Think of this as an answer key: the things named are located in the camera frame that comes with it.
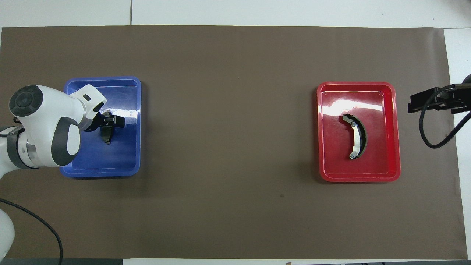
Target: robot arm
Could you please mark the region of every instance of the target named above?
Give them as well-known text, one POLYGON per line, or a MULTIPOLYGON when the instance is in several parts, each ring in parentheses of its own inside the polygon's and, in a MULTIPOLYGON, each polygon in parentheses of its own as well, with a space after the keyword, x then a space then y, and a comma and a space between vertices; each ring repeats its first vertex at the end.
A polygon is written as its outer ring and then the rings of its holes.
POLYGON ((29 85, 10 99, 19 126, 0 127, 0 178, 16 169, 65 166, 80 148, 80 131, 91 131, 106 98, 92 85, 66 95, 29 85))

